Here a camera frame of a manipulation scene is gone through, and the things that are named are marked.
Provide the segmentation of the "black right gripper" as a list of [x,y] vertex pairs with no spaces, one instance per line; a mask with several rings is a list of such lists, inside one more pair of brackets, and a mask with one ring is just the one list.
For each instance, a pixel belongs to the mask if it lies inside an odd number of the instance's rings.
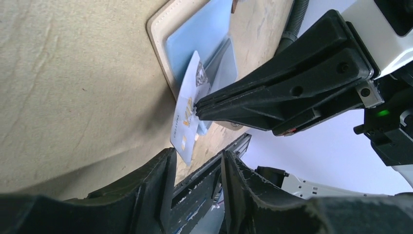
[[196,110],[230,112],[283,102],[297,102],[301,108],[318,104],[272,130],[275,136],[290,136],[347,111],[383,104],[377,84],[368,80],[375,71],[376,64],[354,26],[338,11],[329,10],[268,62],[200,99]]

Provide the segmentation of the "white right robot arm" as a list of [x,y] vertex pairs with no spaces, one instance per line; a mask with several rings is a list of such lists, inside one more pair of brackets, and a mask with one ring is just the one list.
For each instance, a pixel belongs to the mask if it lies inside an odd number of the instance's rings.
[[301,36],[295,2],[274,57],[200,99],[200,120],[291,136],[350,110],[387,166],[413,182],[413,3],[357,0],[327,11]]

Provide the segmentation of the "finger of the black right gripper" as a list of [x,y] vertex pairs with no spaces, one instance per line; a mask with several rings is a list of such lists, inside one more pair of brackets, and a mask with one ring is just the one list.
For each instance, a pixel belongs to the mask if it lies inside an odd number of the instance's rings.
[[240,80],[201,98],[197,116],[200,120],[227,121],[282,136],[362,107],[353,82]]

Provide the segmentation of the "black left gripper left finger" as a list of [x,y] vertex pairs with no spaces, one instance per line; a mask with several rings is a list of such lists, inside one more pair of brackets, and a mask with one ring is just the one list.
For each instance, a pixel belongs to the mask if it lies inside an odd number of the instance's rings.
[[146,164],[86,198],[2,194],[3,234],[165,234],[177,156],[166,148]]

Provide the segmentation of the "cream card holder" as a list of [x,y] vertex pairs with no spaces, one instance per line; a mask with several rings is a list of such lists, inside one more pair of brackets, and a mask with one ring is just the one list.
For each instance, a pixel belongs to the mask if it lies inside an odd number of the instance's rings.
[[151,43],[176,100],[194,51],[200,56],[211,93],[238,77],[229,35],[231,6],[230,0],[169,0],[148,20]]

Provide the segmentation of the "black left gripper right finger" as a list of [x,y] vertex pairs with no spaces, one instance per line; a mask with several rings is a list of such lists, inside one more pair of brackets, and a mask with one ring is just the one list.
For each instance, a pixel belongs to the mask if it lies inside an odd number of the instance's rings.
[[410,234],[410,195],[303,199],[222,153],[225,219],[230,234]]

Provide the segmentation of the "printed card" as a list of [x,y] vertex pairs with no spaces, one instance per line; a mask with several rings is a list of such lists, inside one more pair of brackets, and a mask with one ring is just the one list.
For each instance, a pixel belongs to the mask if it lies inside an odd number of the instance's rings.
[[196,116],[196,103],[208,94],[210,88],[200,56],[194,51],[180,87],[170,134],[171,144],[187,166],[191,164],[200,122]]

